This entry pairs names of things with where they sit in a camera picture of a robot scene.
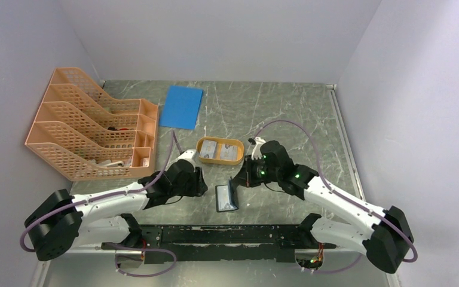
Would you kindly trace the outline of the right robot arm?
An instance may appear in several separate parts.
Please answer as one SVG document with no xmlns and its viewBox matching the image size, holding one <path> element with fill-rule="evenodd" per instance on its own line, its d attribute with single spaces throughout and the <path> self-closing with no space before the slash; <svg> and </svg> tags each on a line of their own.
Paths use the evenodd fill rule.
<svg viewBox="0 0 459 287">
<path fill-rule="evenodd" d="M 406 261 L 414 238 L 404 212 L 367 203 L 352 196 L 303 164 L 296 164 L 277 141 L 256 144 L 238 174 L 229 180 L 237 187 L 275 182 L 283 192 L 335 211 L 342 222 L 311 213 L 299 224 L 299 241 L 312 248 L 330 243 L 364 255 L 376 268 L 394 274 Z"/>
</svg>

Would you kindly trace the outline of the black leather card holder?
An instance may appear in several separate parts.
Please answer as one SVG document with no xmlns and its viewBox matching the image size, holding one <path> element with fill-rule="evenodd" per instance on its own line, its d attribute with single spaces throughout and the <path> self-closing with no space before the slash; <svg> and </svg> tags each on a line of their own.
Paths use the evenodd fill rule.
<svg viewBox="0 0 459 287">
<path fill-rule="evenodd" d="M 231 179 L 226 184 L 215 186 L 216 211 L 233 212 L 239 209 L 236 188 Z"/>
</svg>

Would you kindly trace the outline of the yellow oval tray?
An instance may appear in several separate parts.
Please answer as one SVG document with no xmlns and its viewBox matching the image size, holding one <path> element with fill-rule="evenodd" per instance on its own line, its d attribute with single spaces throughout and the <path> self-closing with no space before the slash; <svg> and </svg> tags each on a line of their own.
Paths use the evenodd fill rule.
<svg viewBox="0 0 459 287">
<path fill-rule="evenodd" d="M 238 139 L 205 136 L 198 140 L 196 150 L 202 163 L 238 165 L 244 157 L 244 145 Z"/>
</svg>

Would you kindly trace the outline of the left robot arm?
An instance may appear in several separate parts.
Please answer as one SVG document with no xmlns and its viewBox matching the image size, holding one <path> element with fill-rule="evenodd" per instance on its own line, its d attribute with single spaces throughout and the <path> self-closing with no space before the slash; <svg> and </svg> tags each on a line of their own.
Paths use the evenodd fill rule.
<svg viewBox="0 0 459 287">
<path fill-rule="evenodd" d="M 25 220 L 20 246 L 40 261 L 99 243 L 139 247 L 144 239 L 134 212 L 165 205 L 173 197 L 201 197 L 207 190 L 202 169 L 187 160 L 113 190 L 78 195 L 58 190 Z"/>
</svg>

